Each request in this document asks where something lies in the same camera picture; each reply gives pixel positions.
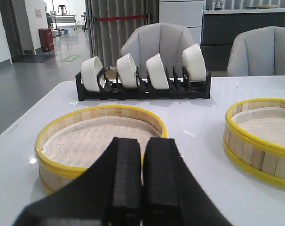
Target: gray floor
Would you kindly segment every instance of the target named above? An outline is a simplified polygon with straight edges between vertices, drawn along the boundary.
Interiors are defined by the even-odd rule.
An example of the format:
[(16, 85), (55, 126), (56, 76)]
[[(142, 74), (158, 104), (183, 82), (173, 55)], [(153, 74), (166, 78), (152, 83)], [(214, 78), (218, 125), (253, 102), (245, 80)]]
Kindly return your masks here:
[[(0, 134), (62, 81), (74, 80), (83, 61), (90, 58), (88, 33), (82, 29), (54, 38), (56, 54), (43, 63), (14, 63), (0, 68)], [(72, 62), (62, 62), (81, 55)]]

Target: gray chair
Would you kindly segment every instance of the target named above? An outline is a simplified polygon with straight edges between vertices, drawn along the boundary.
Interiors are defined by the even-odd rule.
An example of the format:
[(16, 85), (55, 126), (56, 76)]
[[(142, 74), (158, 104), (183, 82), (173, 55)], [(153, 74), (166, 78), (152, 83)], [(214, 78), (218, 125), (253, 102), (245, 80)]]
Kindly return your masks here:
[(285, 28), (264, 27), (239, 34), (233, 42), (227, 74), (285, 75)]
[(131, 53), (142, 78), (146, 78), (146, 61), (160, 53), (164, 67), (172, 75), (176, 67), (182, 75), (182, 52), (194, 44), (188, 28), (167, 23), (150, 24), (137, 28), (122, 47), (121, 56)]

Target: bowl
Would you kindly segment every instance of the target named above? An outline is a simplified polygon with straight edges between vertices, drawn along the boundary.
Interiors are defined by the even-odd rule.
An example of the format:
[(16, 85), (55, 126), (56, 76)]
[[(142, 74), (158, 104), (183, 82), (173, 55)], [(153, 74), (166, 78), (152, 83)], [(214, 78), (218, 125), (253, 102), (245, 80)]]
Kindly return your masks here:
[(182, 61), (189, 73), (190, 81), (206, 80), (205, 63), (198, 44), (194, 44), (182, 52)]
[[(97, 84), (97, 74), (103, 68), (102, 62), (100, 58), (97, 56), (86, 60), (82, 63), (81, 67), (81, 77), (83, 81), (83, 85), (86, 90), (92, 92), (99, 92), (100, 88)], [(106, 80), (103, 76), (100, 77), (100, 85), (104, 87), (106, 84)]]
[(226, 113), (226, 155), (249, 174), (285, 189), (285, 99), (238, 102)]
[(136, 65), (130, 53), (124, 55), (116, 62), (117, 72), (124, 88), (137, 89)]
[(147, 71), (154, 89), (169, 89), (165, 69), (162, 65), (160, 54), (147, 60)]
[(89, 107), (59, 117), (35, 143), (45, 190), (54, 192), (81, 175), (113, 137), (138, 139), (143, 154), (150, 137), (166, 137), (166, 128), (152, 112), (125, 105)]

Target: red trash bin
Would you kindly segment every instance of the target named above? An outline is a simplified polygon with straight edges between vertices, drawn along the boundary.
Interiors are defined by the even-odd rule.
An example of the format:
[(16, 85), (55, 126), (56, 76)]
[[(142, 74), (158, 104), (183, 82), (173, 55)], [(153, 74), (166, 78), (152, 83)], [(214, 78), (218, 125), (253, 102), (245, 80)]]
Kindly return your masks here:
[(54, 50), (53, 36), (50, 28), (39, 29), (39, 37), (42, 51), (49, 52)]

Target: white bowl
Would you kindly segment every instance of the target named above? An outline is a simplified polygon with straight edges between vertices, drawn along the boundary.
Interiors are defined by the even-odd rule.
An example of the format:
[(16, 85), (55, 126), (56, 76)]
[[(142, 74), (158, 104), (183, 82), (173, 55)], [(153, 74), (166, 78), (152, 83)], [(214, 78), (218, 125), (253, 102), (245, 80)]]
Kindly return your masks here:
[(154, 89), (169, 89), (159, 53), (147, 60), (147, 71)]
[[(102, 68), (102, 62), (97, 56), (82, 63), (81, 76), (86, 90), (93, 92), (100, 91), (100, 88), (97, 85), (96, 76)], [(100, 77), (100, 84), (102, 87), (106, 84), (106, 80), (103, 76)]]
[(190, 81), (205, 81), (206, 68), (203, 55), (198, 44), (185, 49), (182, 53), (183, 65), (189, 72)]
[(116, 68), (123, 87), (137, 89), (136, 65), (130, 53), (117, 60)]

